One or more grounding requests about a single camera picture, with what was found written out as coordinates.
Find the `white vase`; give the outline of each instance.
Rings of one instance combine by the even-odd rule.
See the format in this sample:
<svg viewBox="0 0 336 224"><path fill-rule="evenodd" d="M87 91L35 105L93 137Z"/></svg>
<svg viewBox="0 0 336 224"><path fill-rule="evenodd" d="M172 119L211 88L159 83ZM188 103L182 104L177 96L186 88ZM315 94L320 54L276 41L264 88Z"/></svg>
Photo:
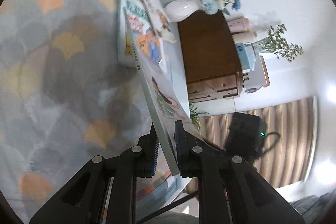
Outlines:
<svg viewBox="0 0 336 224"><path fill-rule="evenodd" d="M185 20L197 10L203 10L200 0L175 0L165 7L166 14L171 22Z"/></svg>

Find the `white appliance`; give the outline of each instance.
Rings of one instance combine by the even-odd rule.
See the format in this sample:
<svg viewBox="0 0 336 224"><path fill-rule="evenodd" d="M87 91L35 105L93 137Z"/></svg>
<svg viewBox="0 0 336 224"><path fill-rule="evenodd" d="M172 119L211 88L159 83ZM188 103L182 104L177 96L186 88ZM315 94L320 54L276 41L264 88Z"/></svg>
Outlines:
<svg viewBox="0 0 336 224"><path fill-rule="evenodd" d="M243 73L243 91L245 93L253 93L261 89L263 86L266 87L269 85L270 83L264 58L262 55L256 53L254 70Z"/></svg>

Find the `black cable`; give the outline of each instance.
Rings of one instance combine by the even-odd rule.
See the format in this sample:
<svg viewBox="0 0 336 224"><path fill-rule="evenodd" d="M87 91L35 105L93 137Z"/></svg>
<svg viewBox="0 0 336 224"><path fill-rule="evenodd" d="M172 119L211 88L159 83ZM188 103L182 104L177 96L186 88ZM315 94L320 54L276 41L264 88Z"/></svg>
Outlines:
<svg viewBox="0 0 336 224"><path fill-rule="evenodd" d="M152 219L152 218L154 218L154 217L156 217L156 216L158 216L162 213L165 213L166 211L169 211L170 209L173 209L173 208L175 208L176 206L179 206L182 203L185 203L186 201L194 198L197 195L198 195L198 190L191 193L190 195L184 196L183 198L180 198L179 200L172 202L171 204L155 211L154 213L149 214L148 216L146 216L144 218L141 218L139 221L137 221L136 224L143 224L144 222L146 222L146 221L148 221L148 220L150 220L150 219Z"/></svg>
<svg viewBox="0 0 336 224"><path fill-rule="evenodd" d="M269 147L266 151L264 151L263 152L263 154L262 154L262 157L264 156L264 155L266 155L268 152L270 152L273 148L275 148L275 146L278 144L278 142L280 141L280 133L279 132L271 132L271 133L268 133L267 135L266 135L266 137L265 137L265 140L266 140L266 138L268 137L268 136L270 136L270 135L276 135L278 138L276 139L276 141L271 145L271 147Z"/></svg>

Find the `curtain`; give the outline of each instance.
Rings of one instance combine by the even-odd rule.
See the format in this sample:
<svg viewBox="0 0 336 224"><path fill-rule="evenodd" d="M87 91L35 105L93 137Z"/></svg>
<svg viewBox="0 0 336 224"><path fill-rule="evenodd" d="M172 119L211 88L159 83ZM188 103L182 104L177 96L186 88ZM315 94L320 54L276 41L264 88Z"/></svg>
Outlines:
<svg viewBox="0 0 336 224"><path fill-rule="evenodd" d="M266 132L281 134L280 142L263 158L255 161L265 180L274 188L305 178L311 155L314 131L313 98L305 98L281 105L244 111L260 116L267 124ZM201 135L224 149L232 114L200 117ZM265 148L275 141L269 136Z"/></svg>

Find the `bright light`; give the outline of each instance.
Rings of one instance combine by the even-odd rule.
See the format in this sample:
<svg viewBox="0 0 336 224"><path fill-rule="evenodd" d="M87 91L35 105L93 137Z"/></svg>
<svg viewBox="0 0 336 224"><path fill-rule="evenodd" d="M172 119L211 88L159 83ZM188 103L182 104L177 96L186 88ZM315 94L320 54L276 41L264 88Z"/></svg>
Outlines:
<svg viewBox="0 0 336 224"><path fill-rule="evenodd" d="M189 206L187 206L184 210L183 210L183 212L182 212L183 214L189 214Z"/></svg>
<svg viewBox="0 0 336 224"><path fill-rule="evenodd" d="M329 101L336 103L336 87L335 86L331 85L328 88L327 97Z"/></svg>
<svg viewBox="0 0 336 224"><path fill-rule="evenodd" d="M315 169L316 176L322 184L332 184L336 182L336 165L326 160Z"/></svg>

